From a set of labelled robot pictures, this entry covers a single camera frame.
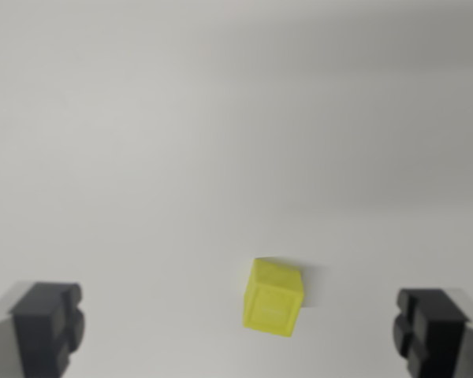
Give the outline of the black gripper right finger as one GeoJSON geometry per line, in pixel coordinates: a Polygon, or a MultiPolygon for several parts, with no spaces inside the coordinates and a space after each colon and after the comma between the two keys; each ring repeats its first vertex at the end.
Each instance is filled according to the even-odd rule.
{"type": "Polygon", "coordinates": [[[473,377],[473,300],[465,291],[403,288],[397,307],[393,341],[411,377],[473,377]]]}

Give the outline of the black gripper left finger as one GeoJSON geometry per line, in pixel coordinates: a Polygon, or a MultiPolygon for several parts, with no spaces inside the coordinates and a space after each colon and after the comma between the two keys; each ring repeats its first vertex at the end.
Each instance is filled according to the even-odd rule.
{"type": "Polygon", "coordinates": [[[78,283],[20,281],[0,297],[0,377],[62,377],[84,338],[78,283]]]}

